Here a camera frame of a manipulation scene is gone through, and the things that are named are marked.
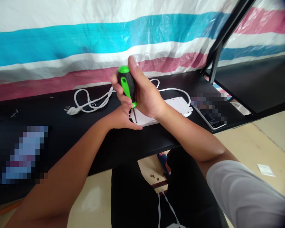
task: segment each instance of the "white sleeve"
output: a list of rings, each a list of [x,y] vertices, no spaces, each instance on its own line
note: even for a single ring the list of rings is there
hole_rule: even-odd
[[[237,161],[220,161],[207,172],[219,206],[235,228],[281,227],[285,197]]]

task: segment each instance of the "black table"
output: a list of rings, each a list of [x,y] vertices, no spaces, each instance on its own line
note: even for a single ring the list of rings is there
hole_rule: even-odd
[[[213,101],[222,115],[228,118],[226,126],[217,130],[210,129],[195,110],[193,110],[192,114],[188,117],[191,121],[212,133],[234,128],[248,122],[248,120],[228,101],[222,98],[220,93],[197,71],[162,76],[158,77],[158,79],[160,80],[159,89],[179,88],[185,90],[192,97],[203,96],[207,97],[207,100]],[[87,88],[87,90],[90,93],[91,99],[95,99],[108,92],[110,87],[111,85],[102,85],[90,87]],[[93,113],[80,112],[77,115],[70,116],[66,114],[64,108],[65,106],[75,106],[73,100],[74,93],[75,90],[71,90],[0,102],[0,124],[49,126],[48,142],[43,151],[43,153],[47,155],[48,169],[51,168],[96,121],[120,105],[116,94],[113,93],[106,107]],[[178,91],[164,91],[161,92],[161,95],[164,99],[182,96],[187,100],[187,97]],[[78,94],[78,101],[80,104],[86,103],[86,94],[84,92]],[[18,110],[16,117],[10,118],[16,109]],[[121,139],[126,141],[126,143],[121,145]],[[160,124],[144,127],[141,131],[113,129],[105,137],[95,157],[89,175],[115,168],[130,161],[137,161],[179,145],[178,141]],[[0,150],[0,157],[3,155],[5,155],[5,158],[8,157],[10,150],[13,149],[14,148]],[[0,205],[25,197],[33,186],[32,184],[0,185]]]
[[[285,55],[219,67],[215,82],[255,119],[285,110]]]

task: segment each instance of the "power cord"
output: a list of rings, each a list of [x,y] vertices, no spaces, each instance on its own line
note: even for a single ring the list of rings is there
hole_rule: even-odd
[[[158,80],[158,79],[151,79],[150,81],[157,81],[158,84],[157,84],[156,88],[159,87],[159,80]],[[166,90],[177,90],[177,91],[183,92],[183,93],[186,94],[187,97],[188,97],[188,105],[191,104],[191,98],[190,98],[189,94],[188,94],[186,91],[183,91],[183,90],[181,90],[181,89],[176,89],[176,88],[167,88],[167,89],[162,89],[162,90],[158,90],[158,91],[159,91],[159,92],[162,92],[162,91],[166,91]],[[80,106],[80,105],[78,104],[77,99],[76,99],[76,96],[77,96],[77,94],[78,94],[80,91],[85,91],[86,94],[87,94],[87,97],[88,97],[88,103],[86,103],[86,104],[84,104],[84,105],[82,105],[82,106]],[[79,113],[80,111],[83,111],[83,112],[86,112],[86,113],[94,112],[94,111],[96,111],[97,109],[101,109],[101,108],[103,108],[103,107],[105,107],[105,106],[107,105],[107,103],[108,103],[108,101],[109,101],[109,98],[110,98],[110,96],[112,95],[113,92],[116,92],[116,91],[113,90],[113,87],[111,86],[109,92],[107,92],[107,93],[106,93],[105,95],[103,95],[101,98],[98,98],[98,99],[95,99],[95,100],[91,101],[89,92],[88,92],[87,90],[85,90],[85,89],[79,89],[79,90],[77,90],[77,91],[75,92],[75,94],[74,94],[74,101],[75,101],[75,104],[77,105],[77,108],[67,106],[64,110],[65,110],[66,113],[69,114],[69,115],[75,115],[75,114]],[[101,100],[101,99],[104,98],[105,96],[108,96],[108,97],[103,101],[103,103],[102,103],[100,106],[96,107],[95,102]],[[90,108],[92,108],[92,110],[89,110],[89,111],[84,110],[83,108],[86,107],[87,105],[88,105]]]

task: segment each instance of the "hand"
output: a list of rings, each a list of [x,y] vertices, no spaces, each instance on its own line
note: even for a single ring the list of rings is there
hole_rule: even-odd
[[[131,108],[124,107],[122,105],[119,106],[117,109],[103,118],[105,124],[108,124],[110,129],[130,128],[133,130],[142,130],[142,126],[132,123],[129,120],[130,109]]]
[[[128,66],[131,75],[136,81],[136,108],[145,116],[157,119],[165,113],[167,107],[166,102],[162,99],[156,86],[144,75],[141,69],[137,66],[133,56],[128,58]],[[125,96],[124,90],[118,84],[117,70],[111,76],[113,89],[117,92],[118,99],[124,107],[132,107],[132,101]]]

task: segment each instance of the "green screwdriver handle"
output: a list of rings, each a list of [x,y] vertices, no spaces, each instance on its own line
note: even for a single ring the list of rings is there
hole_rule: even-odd
[[[118,83],[123,88],[123,93],[131,98],[133,108],[136,107],[137,102],[135,100],[135,81],[130,73],[130,69],[127,66],[121,66],[118,69]]]

